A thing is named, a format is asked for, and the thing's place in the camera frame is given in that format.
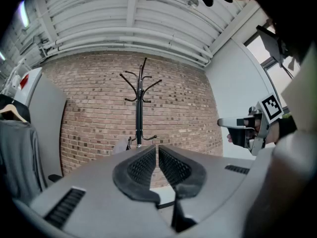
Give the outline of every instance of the black vent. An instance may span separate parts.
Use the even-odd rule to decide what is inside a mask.
[[[250,171],[250,169],[238,167],[238,166],[234,166],[234,165],[227,165],[225,167],[225,169],[228,169],[228,170],[233,171],[233,172],[241,173],[244,175],[247,175],[248,172]]]
[[[176,186],[191,175],[192,170],[186,163],[175,158],[164,149],[160,149],[159,154],[159,167],[171,186]]]
[[[128,166],[128,175],[131,179],[146,187],[150,187],[153,170],[156,167],[156,149],[143,154]]]
[[[152,173],[156,167],[155,145],[137,151],[140,152],[120,162],[113,169],[113,182],[130,199],[159,205],[159,195],[150,191]]]
[[[85,191],[72,188],[63,199],[50,211],[45,220],[57,228],[61,228],[74,211]]]
[[[167,145],[158,147],[159,168],[173,187],[177,199],[197,196],[207,178],[204,167],[185,157],[183,152],[188,151]]]

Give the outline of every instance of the white partition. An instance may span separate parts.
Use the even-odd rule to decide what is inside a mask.
[[[220,118],[246,116],[250,106],[274,92],[259,62],[241,43],[230,39],[206,67],[206,75],[216,100]],[[222,128],[223,156],[254,159],[248,149],[227,140],[228,129]]]
[[[14,99],[29,108],[31,125],[38,136],[45,180],[51,185],[53,182],[49,180],[49,175],[62,175],[59,135],[67,96],[42,75],[42,68],[33,69],[27,74],[27,83],[23,89],[17,90]]]

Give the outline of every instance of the window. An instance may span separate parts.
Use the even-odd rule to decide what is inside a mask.
[[[275,33],[273,27],[266,27],[267,30]],[[270,56],[269,52],[265,49],[264,44],[262,42],[259,34],[255,34],[245,43],[246,47],[250,50],[250,52],[254,55],[254,57],[258,60],[261,66],[267,70],[267,73],[273,83],[273,86],[276,89],[276,93],[280,98],[282,107],[286,107],[286,103],[281,96],[281,93],[284,91],[286,86],[292,81],[290,76],[286,73],[283,68],[280,68],[279,64]],[[288,70],[291,75],[295,76],[299,71],[299,66],[295,62],[294,63],[294,71],[288,69],[290,62],[292,61],[291,57],[287,57],[283,65]]]

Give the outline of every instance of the white wall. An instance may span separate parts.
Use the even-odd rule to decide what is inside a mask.
[[[274,92],[259,62],[243,44],[232,39],[214,55],[206,75],[220,118],[247,116],[250,106]],[[228,129],[221,129],[224,157],[255,158],[248,149],[229,143]]]

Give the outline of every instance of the ceiling light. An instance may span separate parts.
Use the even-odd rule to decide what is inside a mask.
[[[5,57],[4,57],[4,55],[1,53],[1,51],[0,51],[0,57],[1,57],[1,59],[2,59],[3,61],[5,61]]]
[[[26,14],[26,10],[25,10],[25,1],[22,1],[19,5],[19,12],[20,12],[20,17],[22,20],[22,23],[24,25],[24,27],[27,27],[30,24],[28,15]]]

